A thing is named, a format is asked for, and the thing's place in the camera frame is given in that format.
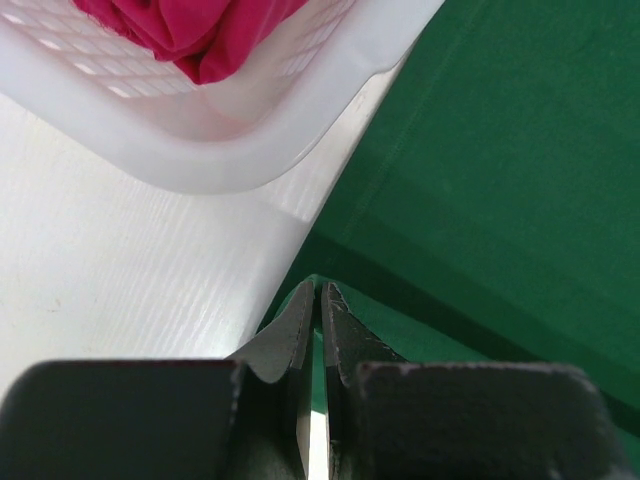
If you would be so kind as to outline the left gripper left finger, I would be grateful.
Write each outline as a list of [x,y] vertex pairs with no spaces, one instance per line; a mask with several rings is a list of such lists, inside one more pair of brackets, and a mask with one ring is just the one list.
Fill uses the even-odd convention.
[[36,364],[1,405],[5,479],[304,479],[314,286],[223,359]]

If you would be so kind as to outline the green t shirt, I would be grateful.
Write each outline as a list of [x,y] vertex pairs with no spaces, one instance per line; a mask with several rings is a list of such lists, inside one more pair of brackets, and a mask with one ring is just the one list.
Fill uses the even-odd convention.
[[583,369],[639,435],[639,5],[448,1],[282,282],[412,361]]

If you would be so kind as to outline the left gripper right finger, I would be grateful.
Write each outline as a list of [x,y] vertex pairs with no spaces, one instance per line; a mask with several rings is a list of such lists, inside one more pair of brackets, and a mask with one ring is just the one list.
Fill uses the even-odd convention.
[[629,479],[605,402],[570,365],[413,363],[320,296],[333,479]]

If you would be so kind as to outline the white plastic basket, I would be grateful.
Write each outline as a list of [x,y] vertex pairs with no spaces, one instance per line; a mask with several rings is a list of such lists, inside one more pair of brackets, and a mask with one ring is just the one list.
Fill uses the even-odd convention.
[[198,86],[68,1],[5,1],[1,90],[148,184],[246,191],[298,164],[438,9],[436,1],[312,1],[235,74]]

